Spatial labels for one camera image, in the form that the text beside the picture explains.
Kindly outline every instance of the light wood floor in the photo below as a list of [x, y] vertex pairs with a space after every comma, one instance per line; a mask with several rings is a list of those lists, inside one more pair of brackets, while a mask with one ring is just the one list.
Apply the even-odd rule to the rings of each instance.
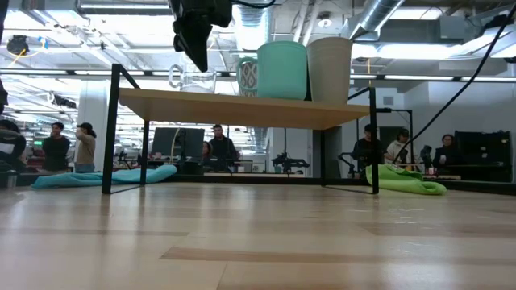
[[0, 193], [0, 289], [516, 289], [516, 198], [155, 184]]

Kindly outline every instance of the wooden shelf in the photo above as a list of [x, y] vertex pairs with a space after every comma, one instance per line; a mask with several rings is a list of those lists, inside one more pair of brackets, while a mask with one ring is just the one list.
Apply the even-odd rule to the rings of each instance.
[[120, 103], [149, 121], [314, 130], [326, 130], [369, 115], [368, 106], [151, 89], [120, 89]]

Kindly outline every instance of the patterned mug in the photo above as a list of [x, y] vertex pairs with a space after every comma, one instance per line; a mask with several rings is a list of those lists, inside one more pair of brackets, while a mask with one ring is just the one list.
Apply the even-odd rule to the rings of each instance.
[[239, 83], [239, 95], [256, 97], [258, 92], [258, 61], [252, 57], [239, 60], [236, 68], [236, 80]]

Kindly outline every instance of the green cloth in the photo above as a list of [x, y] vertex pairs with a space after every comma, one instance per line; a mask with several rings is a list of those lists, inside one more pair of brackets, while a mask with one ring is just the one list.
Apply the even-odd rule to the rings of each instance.
[[[372, 184], [372, 167], [365, 169], [368, 182]], [[409, 172], [392, 164], [378, 165], [378, 179], [381, 189], [391, 189], [406, 193], [443, 195], [446, 188], [437, 182], [423, 181], [419, 172]]]

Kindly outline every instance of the pillar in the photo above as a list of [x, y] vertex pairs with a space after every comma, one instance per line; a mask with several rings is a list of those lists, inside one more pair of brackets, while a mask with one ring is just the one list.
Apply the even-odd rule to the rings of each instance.
[[95, 139], [95, 171], [101, 171], [104, 166], [109, 95], [109, 81], [81, 82], [81, 96], [79, 98], [79, 115], [77, 117], [77, 123], [90, 123], [97, 134], [97, 138]]

